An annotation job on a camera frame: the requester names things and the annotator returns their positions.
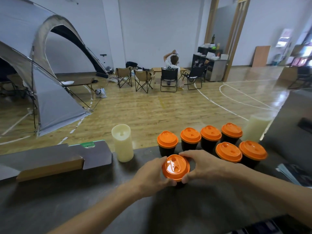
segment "cup with orange lid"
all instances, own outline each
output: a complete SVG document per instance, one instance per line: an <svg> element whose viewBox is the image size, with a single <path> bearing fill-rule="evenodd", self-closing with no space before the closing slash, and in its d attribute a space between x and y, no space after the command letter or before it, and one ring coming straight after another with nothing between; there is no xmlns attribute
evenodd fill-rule
<svg viewBox="0 0 312 234"><path fill-rule="evenodd" d="M208 153L213 153L213 149L217 142L221 139L221 132L214 126L206 126L201 129L200 135L202 136L200 146Z"/></svg>
<svg viewBox="0 0 312 234"><path fill-rule="evenodd" d="M243 136L241 128L233 123L226 123L223 125L221 133L221 142L229 142L231 144L236 144L238 139Z"/></svg>
<svg viewBox="0 0 312 234"><path fill-rule="evenodd" d="M174 149L177 146L178 138L172 132L165 130L157 137L157 143L159 146L160 155L162 157L169 157L171 154L174 154Z"/></svg>
<svg viewBox="0 0 312 234"><path fill-rule="evenodd" d="M180 155L172 154L167 157L166 162L162 166L163 175L166 178L173 179L177 182L176 188L181 188L183 184L182 177L190 172L189 161Z"/></svg>
<svg viewBox="0 0 312 234"><path fill-rule="evenodd" d="M251 140L241 142L238 147L243 154L241 163L249 168L253 169L260 161L268 157L266 150Z"/></svg>
<svg viewBox="0 0 312 234"><path fill-rule="evenodd" d="M243 157L239 148L229 142L218 144L215 151L219 158L232 163L240 162Z"/></svg>
<svg viewBox="0 0 312 234"><path fill-rule="evenodd" d="M180 133L180 137L183 151L195 150L197 144L201 140L200 133L191 127L187 127L186 129L182 130Z"/></svg>

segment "basketball court floor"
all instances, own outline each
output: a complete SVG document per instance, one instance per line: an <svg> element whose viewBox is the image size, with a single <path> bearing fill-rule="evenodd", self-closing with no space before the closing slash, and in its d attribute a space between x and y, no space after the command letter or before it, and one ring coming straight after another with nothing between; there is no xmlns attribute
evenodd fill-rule
<svg viewBox="0 0 312 234"><path fill-rule="evenodd" d="M160 73L154 89L146 94L142 89L97 77L93 88L104 87L107 98L95 98L88 87L71 87L94 112L42 137L36 137L32 104L20 97L0 98L0 154L35 149L60 143L78 144L104 139L114 151L111 129L118 124L131 128L133 148L157 145L157 136L164 130L178 137L186 127L200 131L206 125L219 129L227 122L241 127L250 115L261 112L277 113L285 102L288 83L277 80L283 67L232 67L228 82L204 82L200 90L160 91Z"/></svg>

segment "dark hair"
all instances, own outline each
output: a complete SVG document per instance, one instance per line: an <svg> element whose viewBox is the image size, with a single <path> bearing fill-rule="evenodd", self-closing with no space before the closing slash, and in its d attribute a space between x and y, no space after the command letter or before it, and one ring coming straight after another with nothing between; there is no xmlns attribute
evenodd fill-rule
<svg viewBox="0 0 312 234"><path fill-rule="evenodd" d="M170 61L171 61L172 65L176 65L178 60L179 60L179 57L177 55L172 55L170 57Z"/></svg>

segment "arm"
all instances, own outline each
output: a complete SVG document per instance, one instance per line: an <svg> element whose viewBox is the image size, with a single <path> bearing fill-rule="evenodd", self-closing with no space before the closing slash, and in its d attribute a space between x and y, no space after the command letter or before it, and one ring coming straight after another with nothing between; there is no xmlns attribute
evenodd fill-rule
<svg viewBox="0 0 312 234"><path fill-rule="evenodd" d="M175 53L176 53L176 50L173 50L172 52L170 52L170 53L164 55L164 56L163 56L163 61L166 61L167 58L168 58L170 55L175 54Z"/></svg>
<svg viewBox="0 0 312 234"><path fill-rule="evenodd" d="M191 157L196 162L195 169L182 178L182 183L197 178L241 182L312 228L312 189L271 177L239 163L224 161L204 150L189 150L180 155Z"/></svg>
<svg viewBox="0 0 312 234"><path fill-rule="evenodd" d="M177 183L174 180L160 178L161 167L166 158L156 158L147 162L132 180L120 185L102 201L48 234L100 234L135 201L152 196L167 186L175 186Z"/></svg>

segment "white t-shirt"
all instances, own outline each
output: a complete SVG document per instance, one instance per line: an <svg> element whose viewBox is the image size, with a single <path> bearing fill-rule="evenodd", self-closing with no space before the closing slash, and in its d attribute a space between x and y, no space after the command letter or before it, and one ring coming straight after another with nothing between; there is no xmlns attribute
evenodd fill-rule
<svg viewBox="0 0 312 234"><path fill-rule="evenodd" d="M166 59L165 61L166 69L172 70L172 69L177 69L177 76L180 76L180 67L177 65L173 65L170 60Z"/></svg>

